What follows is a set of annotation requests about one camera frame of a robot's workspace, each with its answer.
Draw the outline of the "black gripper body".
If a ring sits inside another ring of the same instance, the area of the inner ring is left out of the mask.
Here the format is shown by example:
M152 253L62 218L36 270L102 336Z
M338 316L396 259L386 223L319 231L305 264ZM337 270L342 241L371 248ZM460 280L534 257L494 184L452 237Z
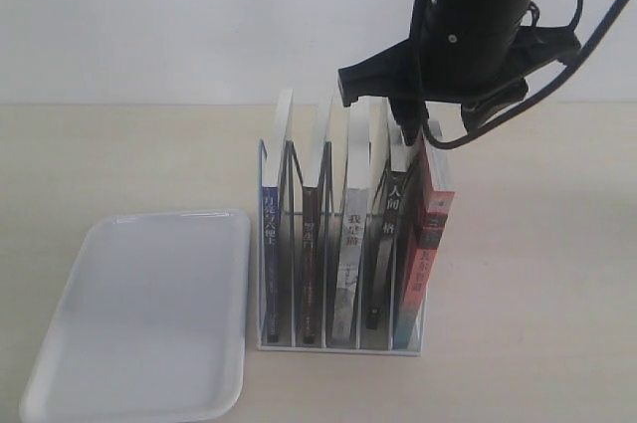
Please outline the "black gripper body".
M527 76L580 51L575 33L565 27L522 26L499 63L461 43L425 44L416 51L404 40L356 65L338 71L343 104L361 97L398 98L458 104L463 120L476 127L529 92Z

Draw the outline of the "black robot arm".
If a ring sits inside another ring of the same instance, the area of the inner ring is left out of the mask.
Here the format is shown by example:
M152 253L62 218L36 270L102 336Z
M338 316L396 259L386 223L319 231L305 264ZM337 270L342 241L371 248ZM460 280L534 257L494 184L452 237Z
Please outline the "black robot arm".
M573 64L576 24L541 27L533 0L414 0L407 39L338 71L344 106L385 98L408 142L426 129L429 102L456 104L468 136L519 104L527 77Z

